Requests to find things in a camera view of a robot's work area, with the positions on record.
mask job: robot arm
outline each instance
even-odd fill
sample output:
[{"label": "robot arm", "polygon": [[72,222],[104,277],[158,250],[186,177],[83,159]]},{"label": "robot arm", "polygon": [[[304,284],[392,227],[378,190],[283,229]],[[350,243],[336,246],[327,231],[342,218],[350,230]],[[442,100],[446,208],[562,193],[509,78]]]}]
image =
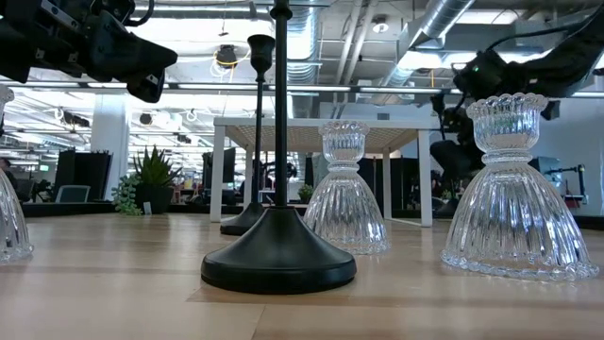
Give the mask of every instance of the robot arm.
[{"label": "robot arm", "polygon": [[[505,62],[494,48],[512,38],[538,36],[568,31],[568,37],[550,53],[526,63]],[[448,177],[461,178],[481,168],[482,152],[474,141],[472,120],[461,107],[465,97],[475,100],[490,96],[516,93],[542,94],[550,98],[569,97],[578,91],[604,52],[604,4],[582,23],[509,37],[478,52],[455,78],[455,85],[464,93],[457,108],[445,108],[443,94],[432,97],[432,107],[445,129],[458,134],[459,144],[441,141],[432,145],[430,153],[443,167]],[[552,101],[542,112],[551,119],[560,102]]]},{"label": "robot arm", "polygon": [[177,54],[126,30],[144,24],[153,4],[132,21],[134,0],[0,0],[0,75],[25,83],[30,69],[40,67],[117,79],[132,95],[157,103]]},{"label": "robot arm", "polygon": [[[506,63],[494,51],[497,44],[518,37],[568,31],[568,37],[545,57]],[[582,23],[509,37],[494,43],[466,64],[455,85],[476,100],[492,95],[534,93],[565,98],[580,89],[604,52],[604,4]]]}]

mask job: round black base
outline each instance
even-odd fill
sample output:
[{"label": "round black base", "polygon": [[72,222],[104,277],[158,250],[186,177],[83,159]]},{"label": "round black base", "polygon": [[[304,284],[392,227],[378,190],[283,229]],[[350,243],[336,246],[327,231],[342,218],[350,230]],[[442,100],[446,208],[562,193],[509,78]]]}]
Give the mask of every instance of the round black base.
[{"label": "round black base", "polygon": [[351,282],[352,255],[310,230],[294,208],[269,208],[239,240],[201,263],[201,279],[230,291],[305,294]]},{"label": "round black base", "polygon": [[260,203],[250,203],[247,208],[237,217],[223,222],[220,233],[224,235],[241,236],[250,230],[264,213],[264,207]]}]

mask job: planter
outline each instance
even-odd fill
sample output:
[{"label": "planter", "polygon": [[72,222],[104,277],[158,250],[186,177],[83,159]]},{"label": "planter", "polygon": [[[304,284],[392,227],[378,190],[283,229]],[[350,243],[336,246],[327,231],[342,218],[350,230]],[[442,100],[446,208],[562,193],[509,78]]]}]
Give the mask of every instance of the planter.
[{"label": "planter", "polygon": [[136,186],[136,198],[134,198],[134,201],[143,212],[143,203],[150,202],[151,213],[166,213],[170,207],[170,203],[172,202],[173,194],[174,188],[171,187],[139,184]]}]

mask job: ribbed glass base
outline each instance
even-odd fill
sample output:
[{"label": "ribbed glass base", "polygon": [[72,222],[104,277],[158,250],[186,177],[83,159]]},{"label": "ribbed glass base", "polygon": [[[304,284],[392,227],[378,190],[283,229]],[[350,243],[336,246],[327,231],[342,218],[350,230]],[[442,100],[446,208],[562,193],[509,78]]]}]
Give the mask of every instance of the ribbed glass base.
[{"label": "ribbed glass base", "polygon": [[329,173],[315,190],[304,221],[321,238],[351,254],[390,248],[376,199],[356,172]]},{"label": "ribbed glass base", "polygon": [[27,225],[12,184],[0,170],[0,264],[26,259],[34,247],[29,243]]},{"label": "ribbed glass base", "polygon": [[599,271],[560,195],[523,163],[488,164],[474,178],[441,257],[462,269],[527,280],[574,281]]}]

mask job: black metal candle holder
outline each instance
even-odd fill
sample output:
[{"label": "black metal candle holder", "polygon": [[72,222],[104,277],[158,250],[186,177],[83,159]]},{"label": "black metal candle holder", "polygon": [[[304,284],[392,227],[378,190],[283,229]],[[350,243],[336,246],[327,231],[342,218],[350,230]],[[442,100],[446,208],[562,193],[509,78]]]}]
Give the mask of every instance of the black metal candle holder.
[{"label": "black metal candle holder", "polygon": [[276,206],[239,240],[204,258],[203,281],[219,288],[254,294],[303,294],[351,282],[357,265],[349,253],[310,230],[287,206],[287,21],[288,0],[276,0]]},{"label": "black metal candle holder", "polygon": [[264,74],[273,66],[273,50],[275,49],[275,39],[263,34],[253,35],[247,38],[247,43],[251,48],[250,62],[254,70],[258,73],[256,82],[258,83],[258,103],[256,106],[256,145],[254,156],[254,178],[252,180],[252,202],[247,205],[243,212],[220,226],[220,232],[224,235],[241,236],[245,234],[252,226],[258,222],[264,213],[264,207],[259,202],[260,187],[260,144],[262,134],[262,89],[264,86]]}]

